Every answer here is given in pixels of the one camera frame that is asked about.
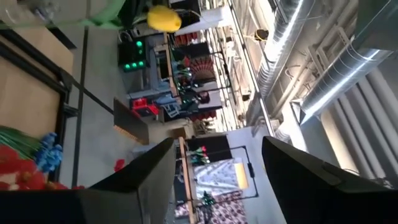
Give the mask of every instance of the green plant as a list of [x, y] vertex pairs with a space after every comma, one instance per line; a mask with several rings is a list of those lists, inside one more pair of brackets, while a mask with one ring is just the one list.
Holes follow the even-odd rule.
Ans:
[[21, 159], [33, 159], [35, 152], [41, 147], [39, 139], [5, 126], [0, 126], [0, 145], [9, 146], [16, 150]]

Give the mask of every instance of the person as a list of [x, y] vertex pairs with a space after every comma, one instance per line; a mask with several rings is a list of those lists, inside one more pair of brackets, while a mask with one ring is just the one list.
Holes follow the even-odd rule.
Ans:
[[[181, 96], [181, 101], [181, 111], [196, 111], [200, 104], [204, 105], [210, 102], [210, 95], [207, 91], [197, 93], [194, 89], [190, 88]], [[159, 106], [172, 103], [177, 103], [177, 100], [171, 94], [161, 96], [155, 100], [155, 104]]]

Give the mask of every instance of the yellow helmet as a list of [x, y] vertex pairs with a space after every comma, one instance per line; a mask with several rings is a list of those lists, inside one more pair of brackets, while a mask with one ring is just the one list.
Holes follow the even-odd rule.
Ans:
[[181, 18], [166, 6], [154, 6], [147, 14], [148, 26], [163, 32], [175, 32], [181, 27]]

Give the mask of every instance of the lamp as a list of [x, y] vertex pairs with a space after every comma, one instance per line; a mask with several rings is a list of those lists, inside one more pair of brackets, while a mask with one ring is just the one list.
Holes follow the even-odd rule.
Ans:
[[241, 190], [249, 187], [248, 179], [246, 178], [246, 172], [244, 171], [244, 165], [241, 158], [234, 159], [234, 167], [236, 180], [238, 180], [238, 186]]

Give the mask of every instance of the red chair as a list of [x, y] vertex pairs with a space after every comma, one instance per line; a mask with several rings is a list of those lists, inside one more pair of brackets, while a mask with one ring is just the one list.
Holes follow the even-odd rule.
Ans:
[[137, 117], [158, 115], [159, 109], [153, 103], [148, 103], [147, 98], [139, 98], [132, 101], [132, 113]]

